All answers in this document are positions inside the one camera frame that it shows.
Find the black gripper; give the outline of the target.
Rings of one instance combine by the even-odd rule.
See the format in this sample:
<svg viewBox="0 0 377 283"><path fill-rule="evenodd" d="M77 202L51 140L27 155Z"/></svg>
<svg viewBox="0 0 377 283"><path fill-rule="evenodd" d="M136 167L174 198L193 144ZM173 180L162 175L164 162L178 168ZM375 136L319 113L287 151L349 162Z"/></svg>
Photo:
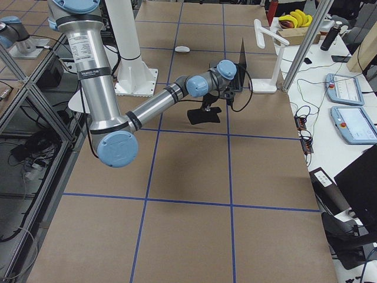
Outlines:
<svg viewBox="0 0 377 283"><path fill-rule="evenodd" d="M203 97L201 109L203 111L210 111L211 105L215 103L217 100L225 100L228 106L232 106L234 103L235 96L236 92L231 87L227 87L223 91L216 90L213 93L207 93Z"/></svg>

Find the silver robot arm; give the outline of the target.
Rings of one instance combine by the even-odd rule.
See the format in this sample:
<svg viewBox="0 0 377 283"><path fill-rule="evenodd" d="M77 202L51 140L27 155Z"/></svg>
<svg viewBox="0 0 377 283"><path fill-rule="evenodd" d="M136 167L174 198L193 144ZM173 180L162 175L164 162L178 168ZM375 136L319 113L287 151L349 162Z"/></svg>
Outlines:
<svg viewBox="0 0 377 283"><path fill-rule="evenodd" d="M1 18L1 45L4 48L10 48L16 42L23 42L29 38L29 32L18 17Z"/></svg>
<svg viewBox="0 0 377 283"><path fill-rule="evenodd" d="M113 82L101 30L98 1L49 1L49 25L68 40L83 90L84 111L91 115L92 149L107 166L123 167L138 153L134 133L185 96L202 97L227 88L237 68L229 60L195 76L181 76L155 93L157 70L141 57L134 13L129 1L110 1L108 15L121 55L120 82Z"/></svg>

